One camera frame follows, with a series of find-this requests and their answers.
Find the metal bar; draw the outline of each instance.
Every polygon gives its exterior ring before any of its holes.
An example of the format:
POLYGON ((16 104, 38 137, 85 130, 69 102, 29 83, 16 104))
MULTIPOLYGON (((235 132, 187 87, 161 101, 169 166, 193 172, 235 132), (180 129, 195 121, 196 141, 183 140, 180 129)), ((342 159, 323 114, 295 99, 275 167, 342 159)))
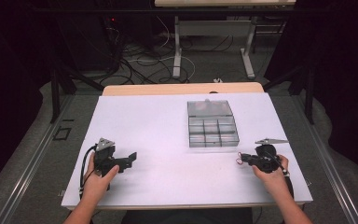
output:
POLYGON ((324 168, 327 178, 330 181, 333 191, 335 192, 337 199, 341 205, 341 208, 347 217, 349 223, 358 224, 358 212, 354 206, 351 196, 349 195, 339 173, 336 169, 333 159, 331 158, 330 153, 327 151, 322 139, 320 138, 318 132, 316 131, 313 125, 310 125, 308 118, 303 113, 303 104, 299 96, 292 97, 296 105, 296 109, 299 111, 299 115, 303 119, 306 127, 310 131, 310 136, 313 138, 313 142, 316 144, 316 151, 319 160, 324 168))
POLYGON ((231 8, 231 7, 180 7, 180 8, 145 8, 145 9, 61 9, 31 7, 40 15, 150 15, 150 16, 296 16, 319 17, 330 12, 328 8, 231 8))
MULTIPOLYGON (((74 96, 66 96, 63 103, 62 103, 62 113, 59 115, 59 119, 62 117, 64 112, 67 110, 69 105, 72 103, 74 96)), ((55 134, 56 130, 58 129, 59 122, 52 123, 48 126, 48 129, 45 135, 42 138, 39 146, 37 147, 36 151, 34 152, 33 157, 31 158, 30 162, 28 163, 27 167, 25 168, 24 172, 22 173, 21 177, 17 181, 13 191, 11 192, 10 196, 7 199, 5 206, 2 208, 0 213, 0 224, 9 223, 11 217, 14 214, 17 206, 19 205, 22 196, 24 195, 25 191, 28 189, 28 186, 31 183, 31 180, 36 173, 36 170, 43 160, 44 155, 48 149, 48 146, 51 142, 53 134, 55 134)))

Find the finger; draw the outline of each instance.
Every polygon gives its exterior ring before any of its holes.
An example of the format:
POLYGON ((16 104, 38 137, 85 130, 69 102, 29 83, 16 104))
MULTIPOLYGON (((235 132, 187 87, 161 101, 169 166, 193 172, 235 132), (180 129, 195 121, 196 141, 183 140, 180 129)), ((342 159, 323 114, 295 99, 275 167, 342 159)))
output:
POLYGON ((278 155, 279 159, 281 159, 281 165, 284 167, 284 169, 287 170, 287 168, 289 167, 289 160, 287 160, 286 157, 284 157, 283 155, 278 155))
POLYGON ((262 175, 262 171, 260 169, 258 169, 257 166, 253 165, 252 169, 254 170, 255 176, 259 177, 262 175))
POLYGON ((110 171, 103 177, 103 179, 106 179, 108 182, 110 182, 118 173, 118 165, 115 165, 110 171))

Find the cable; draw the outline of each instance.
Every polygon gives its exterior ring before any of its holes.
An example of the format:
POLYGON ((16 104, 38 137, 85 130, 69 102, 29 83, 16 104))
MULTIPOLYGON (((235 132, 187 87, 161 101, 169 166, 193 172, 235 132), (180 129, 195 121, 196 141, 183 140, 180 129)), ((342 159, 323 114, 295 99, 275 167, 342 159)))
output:
POLYGON ((260 220, 261 214, 263 214, 263 207, 260 207, 260 214, 258 214, 258 217, 257 217, 257 219, 255 220, 254 224, 257 224, 257 222, 260 220))
POLYGON ((89 148, 89 149, 87 150, 86 154, 85 154, 84 157, 83 157, 83 163, 82 163, 81 172, 80 172, 80 185, 79 185, 79 186, 80 186, 80 189, 79 189, 80 199, 81 199, 82 196, 83 196, 83 188, 84 188, 84 185, 85 185, 85 183, 86 183, 86 181, 83 181, 83 178, 84 178, 84 176, 83 176, 83 175, 84 175, 84 167, 85 167, 85 165, 86 165, 86 160, 87 160, 87 157, 88 157, 89 153, 90 153, 92 150, 95 151, 96 148, 97 148, 97 144, 95 144, 95 146, 89 148))

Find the white table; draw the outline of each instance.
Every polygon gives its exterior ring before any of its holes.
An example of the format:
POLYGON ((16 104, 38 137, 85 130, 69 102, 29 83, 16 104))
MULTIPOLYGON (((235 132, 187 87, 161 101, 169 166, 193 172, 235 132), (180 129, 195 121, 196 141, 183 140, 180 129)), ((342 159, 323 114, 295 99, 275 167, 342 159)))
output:
MULTIPOLYGON (((73 209, 78 204, 84 154, 101 137, 116 142, 116 158, 137 152, 138 159, 132 168, 115 177, 98 209, 274 204, 252 168, 238 165, 236 159, 238 152, 255 155, 256 140, 287 139, 269 95, 263 92, 101 96, 63 197, 63 207, 73 209), (205 99, 228 100, 240 137, 237 147, 189 147, 186 103, 205 99)), ((290 161, 296 202, 311 202, 290 145, 275 147, 290 161)))
MULTIPOLYGON (((156 0, 156 7, 262 7, 262 6, 291 6, 296 0, 156 0)), ((175 17, 175 58, 173 62, 173 77, 180 76, 182 49, 181 35, 237 35, 247 36, 245 48, 241 56, 245 66, 246 76, 255 79, 255 72, 249 59, 249 50, 255 35, 257 17, 251 21, 179 21, 175 17)))

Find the gray carpet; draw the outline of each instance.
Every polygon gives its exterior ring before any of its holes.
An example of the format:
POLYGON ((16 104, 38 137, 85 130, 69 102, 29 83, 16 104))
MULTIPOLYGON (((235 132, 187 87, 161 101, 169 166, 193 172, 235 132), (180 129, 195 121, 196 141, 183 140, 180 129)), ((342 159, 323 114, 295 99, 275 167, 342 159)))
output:
MULTIPOLYGON (((189 39, 187 42, 183 41, 183 44, 191 43, 191 49, 196 47, 197 49, 211 49, 222 40, 224 40, 224 37, 197 37, 189 39)), ((266 82, 263 74, 276 43, 277 38, 268 36, 260 37, 257 41, 256 54, 251 55, 251 60, 258 75, 256 78, 258 82, 266 82)), ((234 39, 232 47, 222 52, 185 51, 183 55, 190 59, 196 67, 190 81, 213 82, 216 77, 221 77, 225 82, 249 81, 244 75, 238 48, 240 45, 241 40, 234 39)), ((126 59, 133 60, 138 57, 139 55, 126 56, 126 59)), ((183 63, 183 67, 189 74, 192 74, 194 69, 192 63, 186 61, 183 63)), ((142 71, 145 76, 151 76, 159 69, 164 68, 162 64, 147 67, 135 62, 131 64, 137 70, 142 71)), ((167 72, 160 72, 151 78, 158 82, 160 78, 166 77, 167 74, 167 72)), ((128 76, 129 70, 125 67, 120 68, 115 75, 115 77, 105 80, 103 84, 118 84, 124 81, 125 78, 120 79, 118 75, 128 76)), ((140 83, 141 81, 135 78, 134 82, 140 83)), ((60 206, 62 197, 59 196, 59 193, 62 189, 66 189, 99 94, 82 82, 77 81, 76 85, 79 91, 75 96, 62 97, 62 104, 68 105, 67 110, 62 111, 62 116, 53 127, 49 126, 51 116, 49 85, 41 89, 45 96, 45 102, 38 118, 0 174, 0 213, 3 208, 7 208, 5 206, 7 199, 13 198, 11 193, 16 188, 21 175, 29 168, 27 167, 29 161, 38 157, 39 162, 34 168, 34 173, 29 176, 31 180, 29 185, 27 183, 24 185, 26 190, 21 191, 22 194, 18 196, 17 203, 8 202, 13 208, 11 213, 1 214, 0 220, 5 220, 7 223, 61 223, 68 215, 68 210, 60 206), (54 137, 64 137, 67 128, 70 128, 71 131, 66 140, 52 140, 54 137), (62 129, 62 131, 54 136, 59 129, 62 129), (38 153, 37 150, 41 144, 46 147, 46 150, 43 153, 38 153)), ((301 111, 296 107, 297 98, 296 96, 289 96, 285 90, 286 87, 287 83, 283 83, 271 89, 269 93, 301 170, 311 183, 310 192, 314 202, 305 206, 305 212, 315 223, 350 223, 342 209, 336 190, 333 188, 334 185, 331 184, 331 180, 322 167, 317 146, 314 139, 310 137, 307 123, 304 122, 301 111)), ((315 128, 321 139, 326 143, 331 125, 323 107, 317 102, 314 107, 314 119, 315 128)), ((327 150, 333 157, 335 167, 337 167, 337 171, 358 211, 358 166, 331 148, 327 147, 327 150)), ((254 220, 256 220, 261 208, 256 207, 253 211, 254 220)), ((119 223, 124 213, 125 211, 102 211, 93 220, 94 223, 119 223)), ((282 221, 282 218, 278 209, 275 206, 268 206, 263 207, 258 223, 279 223, 280 221, 282 221)))

